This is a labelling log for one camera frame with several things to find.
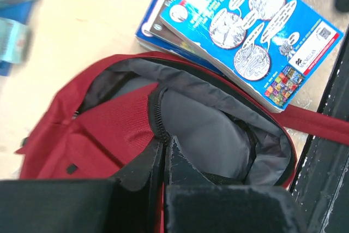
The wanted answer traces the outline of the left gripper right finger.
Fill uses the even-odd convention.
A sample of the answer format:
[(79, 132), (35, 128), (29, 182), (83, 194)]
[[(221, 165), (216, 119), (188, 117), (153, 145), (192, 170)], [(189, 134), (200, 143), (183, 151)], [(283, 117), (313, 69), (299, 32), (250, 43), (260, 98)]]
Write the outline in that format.
[(165, 159), (165, 232), (306, 232), (284, 188), (216, 186), (183, 156), (175, 136)]

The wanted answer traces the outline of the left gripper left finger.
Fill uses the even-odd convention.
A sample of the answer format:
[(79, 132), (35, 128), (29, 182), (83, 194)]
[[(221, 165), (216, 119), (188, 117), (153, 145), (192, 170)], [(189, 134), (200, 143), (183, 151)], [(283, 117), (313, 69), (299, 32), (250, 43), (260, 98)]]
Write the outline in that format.
[(1, 182), (1, 232), (160, 232), (164, 145), (100, 180)]

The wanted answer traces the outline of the purple storey treehouse book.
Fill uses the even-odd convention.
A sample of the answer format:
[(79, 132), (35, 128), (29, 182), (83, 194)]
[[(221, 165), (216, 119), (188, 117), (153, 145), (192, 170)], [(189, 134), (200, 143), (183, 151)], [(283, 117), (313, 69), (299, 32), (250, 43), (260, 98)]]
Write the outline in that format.
[(282, 112), (343, 33), (302, 0), (172, 0), (161, 21), (272, 112)]

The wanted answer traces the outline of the red student backpack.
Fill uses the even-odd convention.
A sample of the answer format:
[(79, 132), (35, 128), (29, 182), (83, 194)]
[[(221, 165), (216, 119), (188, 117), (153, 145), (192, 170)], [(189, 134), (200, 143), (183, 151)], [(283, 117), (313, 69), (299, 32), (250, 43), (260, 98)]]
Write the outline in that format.
[(174, 55), (113, 55), (54, 96), (19, 154), (19, 180), (100, 180), (153, 139), (178, 139), (183, 156), (216, 186), (286, 190), (297, 155), (286, 128), (348, 144), (348, 122), (295, 106), (271, 113), (220, 74)]

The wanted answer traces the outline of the blue book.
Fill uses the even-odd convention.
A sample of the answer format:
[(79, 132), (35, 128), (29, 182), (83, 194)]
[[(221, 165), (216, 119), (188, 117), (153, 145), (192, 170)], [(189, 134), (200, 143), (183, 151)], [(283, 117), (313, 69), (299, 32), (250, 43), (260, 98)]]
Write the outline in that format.
[(149, 51), (162, 51), (162, 52), (172, 53), (174, 55), (187, 59), (186, 57), (183, 57), (181, 54), (172, 52), (171, 50), (172, 45), (167, 44), (163, 40), (160, 40), (159, 38), (155, 37), (149, 31), (149, 26), (150, 26), (149, 16), (151, 15), (151, 13), (159, 12), (159, 15), (160, 15), (163, 9), (168, 7), (169, 4), (171, 4), (173, 1), (174, 0), (152, 0), (142, 22), (139, 25), (139, 28), (136, 32), (136, 37), (138, 42)]

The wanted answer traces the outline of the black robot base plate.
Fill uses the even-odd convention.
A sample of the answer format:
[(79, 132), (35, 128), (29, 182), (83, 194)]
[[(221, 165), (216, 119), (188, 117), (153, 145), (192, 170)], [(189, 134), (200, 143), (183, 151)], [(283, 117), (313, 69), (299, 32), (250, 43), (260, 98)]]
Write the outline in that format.
[[(318, 106), (348, 121), (348, 35)], [(308, 136), (290, 192), (307, 232), (348, 232), (348, 146)]]

